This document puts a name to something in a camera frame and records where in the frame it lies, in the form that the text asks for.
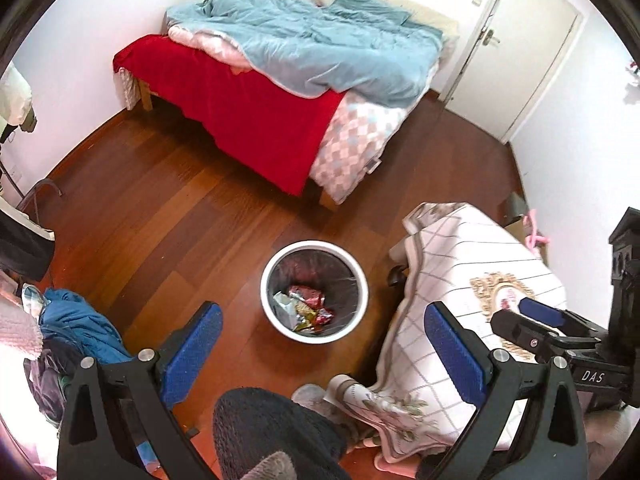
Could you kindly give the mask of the white dotted tablecloth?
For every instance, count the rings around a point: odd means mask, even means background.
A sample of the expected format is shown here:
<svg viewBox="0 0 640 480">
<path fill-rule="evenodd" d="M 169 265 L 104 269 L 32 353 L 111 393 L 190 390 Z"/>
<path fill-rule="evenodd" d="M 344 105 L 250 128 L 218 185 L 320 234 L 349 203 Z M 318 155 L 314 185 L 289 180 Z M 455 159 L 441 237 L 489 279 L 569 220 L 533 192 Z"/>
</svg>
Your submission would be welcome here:
<svg viewBox="0 0 640 480">
<path fill-rule="evenodd" d="M 337 375 L 326 400 L 372 428 L 388 464 L 454 445 L 489 389 L 490 352 L 533 362 L 494 333 L 491 319 L 526 298 L 563 310 L 566 292 L 542 259 L 467 203 L 422 203 L 393 250 L 405 261 L 404 298 L 390 324 L 376 381 Z"/>
</svg>

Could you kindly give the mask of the blue jacket pile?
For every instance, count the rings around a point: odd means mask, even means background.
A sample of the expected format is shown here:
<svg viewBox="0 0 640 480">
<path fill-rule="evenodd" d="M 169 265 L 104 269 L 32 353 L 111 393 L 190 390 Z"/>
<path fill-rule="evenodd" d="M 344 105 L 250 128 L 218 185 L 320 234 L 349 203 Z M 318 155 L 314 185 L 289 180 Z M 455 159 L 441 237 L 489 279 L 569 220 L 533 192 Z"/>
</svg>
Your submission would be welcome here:
<svg viewBox="0 0 640 480">
<path fill-rule="evenodd" d="M 76 292 L 60 288 L 42 292 L 25 284 L 22 303 L 42 333 L 40 356 L 23 362 L 26 382 L 40 413 L 58 427 L 70 383 L 82 359 L 118 364 L 131 360 L 132 355 L 108 318 Z"/>
</svg>

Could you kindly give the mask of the grey fuzzy slipper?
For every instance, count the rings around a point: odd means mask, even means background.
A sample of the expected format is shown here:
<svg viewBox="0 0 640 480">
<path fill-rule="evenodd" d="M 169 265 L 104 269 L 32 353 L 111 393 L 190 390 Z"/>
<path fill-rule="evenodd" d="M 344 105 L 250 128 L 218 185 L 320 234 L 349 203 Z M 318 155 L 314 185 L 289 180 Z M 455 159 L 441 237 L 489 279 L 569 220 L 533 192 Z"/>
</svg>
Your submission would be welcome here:
<svg viewBox="0 0 640 480">
<path fill-rule="evenodd" d="M 329 419 L 331 422 L 338 422 L 340 420 L 340 411 L 324 398 L 325 395 L 326 390 L 320 386 L 305 384 L 292 393 L 291 400 L 303 408 Z"/>
</svg>

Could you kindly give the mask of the pink checkered mattress sheet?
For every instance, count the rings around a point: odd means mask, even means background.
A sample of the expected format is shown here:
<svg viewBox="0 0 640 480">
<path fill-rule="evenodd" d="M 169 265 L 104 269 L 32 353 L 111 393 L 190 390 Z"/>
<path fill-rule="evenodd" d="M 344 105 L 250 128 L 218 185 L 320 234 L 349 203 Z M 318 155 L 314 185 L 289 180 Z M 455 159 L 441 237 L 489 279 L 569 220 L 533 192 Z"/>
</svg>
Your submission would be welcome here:
<svg viewBox="0 0 640 480">
<path fill-rule="evenodd" d="M 385 107 L 347 92 L 326 129 L 309 177 L 341 205 L 381 163 L 386 144 L 415 107 Z"/>
</svg>

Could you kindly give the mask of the white door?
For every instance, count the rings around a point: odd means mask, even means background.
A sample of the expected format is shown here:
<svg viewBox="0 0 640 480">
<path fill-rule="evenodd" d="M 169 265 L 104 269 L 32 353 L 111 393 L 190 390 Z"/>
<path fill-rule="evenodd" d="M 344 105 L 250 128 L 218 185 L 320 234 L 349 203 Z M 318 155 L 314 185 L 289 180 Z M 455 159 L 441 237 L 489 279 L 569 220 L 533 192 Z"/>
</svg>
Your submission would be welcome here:
<svg viewBox="0 0 640 480">
<path fill-rule="evenodd" d="M 446 97 L 446 109 L 509 143 L 581 21 L 567 0 L 495 0 Z"/>
</svg>

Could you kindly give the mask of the red snack bag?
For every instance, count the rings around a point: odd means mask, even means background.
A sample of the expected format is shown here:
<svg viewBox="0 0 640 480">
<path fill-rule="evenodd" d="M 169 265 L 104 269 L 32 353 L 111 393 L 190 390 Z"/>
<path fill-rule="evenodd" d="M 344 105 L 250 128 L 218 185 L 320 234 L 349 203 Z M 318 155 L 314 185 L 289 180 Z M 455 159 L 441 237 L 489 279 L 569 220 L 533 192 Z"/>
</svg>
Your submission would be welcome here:
<svg viewBox="0 0 640 480">
<path fill-rule="evenodd" d="M 296 333 L 320 334 L 336 317 L 335 311 L 326 305 L 326 296 L 318 289 L 291 285 L 286 294 L 294 301 Z"/>
</svg>

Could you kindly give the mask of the red blanket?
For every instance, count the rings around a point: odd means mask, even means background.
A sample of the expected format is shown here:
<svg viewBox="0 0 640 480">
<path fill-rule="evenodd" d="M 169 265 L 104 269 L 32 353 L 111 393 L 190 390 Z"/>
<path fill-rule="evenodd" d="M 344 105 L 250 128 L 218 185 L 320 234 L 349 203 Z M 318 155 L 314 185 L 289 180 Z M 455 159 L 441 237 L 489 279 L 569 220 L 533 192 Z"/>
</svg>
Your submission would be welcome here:
<svg viewBox="0 0 640 480">
<path fill-rule="evenodd" d="M 256 70 L 235 73 L 207 53 L 160 35 L 124 47 L 113 68 L 148 84 L 202 124 L 217 148 L 294 196 L 303 193 L 344 98 L 333 90 L 315 99 L 294 96 Z"/>
</svg>

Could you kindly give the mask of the cardboard box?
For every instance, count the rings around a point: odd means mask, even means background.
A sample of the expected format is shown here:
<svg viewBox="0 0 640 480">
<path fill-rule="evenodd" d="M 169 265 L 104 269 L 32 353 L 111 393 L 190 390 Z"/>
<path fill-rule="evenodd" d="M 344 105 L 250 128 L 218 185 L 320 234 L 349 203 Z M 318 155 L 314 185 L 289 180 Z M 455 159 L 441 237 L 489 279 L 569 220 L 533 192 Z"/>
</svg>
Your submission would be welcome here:
<svg viewBox="0 0 640 480">
<path fill-rule="evenodd" d="M 519 242 L 524 243 L 529 234 L 525 218 L 529 208 L 524 198 L 515 192 L 511 192 L 502 205 L 502 226 Z"/>
</svg>

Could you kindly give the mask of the light blue duvet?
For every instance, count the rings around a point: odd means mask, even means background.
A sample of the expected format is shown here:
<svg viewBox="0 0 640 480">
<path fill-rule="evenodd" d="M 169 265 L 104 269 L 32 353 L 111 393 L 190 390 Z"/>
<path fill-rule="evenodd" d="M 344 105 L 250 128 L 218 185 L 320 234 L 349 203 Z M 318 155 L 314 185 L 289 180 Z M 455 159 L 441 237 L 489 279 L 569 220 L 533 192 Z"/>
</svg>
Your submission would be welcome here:
<svg viewBox="0 0 640 480">
<path fill-rule="evenodd" d="M 442 32 L 381 0 L 204 0 L 171 6 L 169 27 L 221 36 L 250 66 L 296 96 L 356 91 L 410 107 L 442 52 Z"/>
</svg>

